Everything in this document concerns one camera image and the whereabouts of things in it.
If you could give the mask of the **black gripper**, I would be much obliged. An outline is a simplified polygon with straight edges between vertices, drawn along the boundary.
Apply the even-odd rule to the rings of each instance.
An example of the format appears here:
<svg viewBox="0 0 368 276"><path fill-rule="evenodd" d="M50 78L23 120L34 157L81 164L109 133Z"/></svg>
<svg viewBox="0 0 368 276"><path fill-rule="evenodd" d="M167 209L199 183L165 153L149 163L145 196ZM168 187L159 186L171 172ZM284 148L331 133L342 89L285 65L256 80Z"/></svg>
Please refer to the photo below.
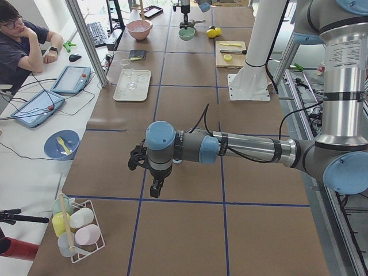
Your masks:
<svg viewBox="0 0 368 276"><path fill-rule="evenodd" d="M156 164L150 161L148 156L148 148L144 146L145 140L143 139L139 145L130 152L130 158L128 160L128 168L134 171L137 166L142 167L150 171L154 180L150 187L150 196L159 198L161 189L164 185L164 180L172 172L172 161L165 164Z"/></svg>
<svg viewBox="0 0 368 276"><path fill-rule="evenodd" d="M189 26L188 15L190 13L190 1L189 0L174 1L172 3L172 8L173 11L176 11L177 8L180 8L181 13L183 14L182 28L187 29Z"/></svg>

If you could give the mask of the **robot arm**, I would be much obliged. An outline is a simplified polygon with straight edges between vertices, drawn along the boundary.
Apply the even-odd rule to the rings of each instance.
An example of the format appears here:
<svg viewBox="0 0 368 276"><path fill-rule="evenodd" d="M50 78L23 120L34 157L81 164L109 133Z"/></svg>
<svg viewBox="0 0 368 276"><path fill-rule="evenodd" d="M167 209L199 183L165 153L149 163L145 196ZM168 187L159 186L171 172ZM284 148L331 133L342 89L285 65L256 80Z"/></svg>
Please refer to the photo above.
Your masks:
<svg viewBox="0 0 368 276"><path fill-rule="evenodd" d="M195 3L198 5L200 10L204 13L207 12L211 6L212 1L206 0L197 0ZM195 24L204 23L205 20L190 20L189 13L190 13L190 1L189 0L177 0L172 3L173 11L176 11L177 8L181 9L181 13L183 14L183 21L179 24L180 29L187 29L188 27L193 28Z"/></svg>
<svg viewBox="0 0 368 276"><path fill-rule="evenodd" d="M193 129L176 131L165 121L148 126L131 152L128 167L143 167L159 197L173 160L211 164L218 156L258 163L282 163L303 171L342 194L367 189L367 139L361 134L367 75L367 2L298 1L294 36L298 43L324 43L322 129L312 141Z"/></svg>

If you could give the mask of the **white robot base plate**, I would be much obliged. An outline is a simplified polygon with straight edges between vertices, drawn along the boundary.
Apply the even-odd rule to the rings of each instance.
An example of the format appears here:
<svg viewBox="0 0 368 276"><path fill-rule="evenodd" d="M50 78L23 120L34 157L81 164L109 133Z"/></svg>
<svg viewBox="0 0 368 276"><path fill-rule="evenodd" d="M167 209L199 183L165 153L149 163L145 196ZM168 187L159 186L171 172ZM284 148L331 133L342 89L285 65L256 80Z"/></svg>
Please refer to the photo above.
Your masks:
<svg viewBox="0 0 368 276"><path fill-rule="evenodd" d="M231 101L270 101L266 74L252 76L242 81L236 74L228 74L229 99Z"/></svg>

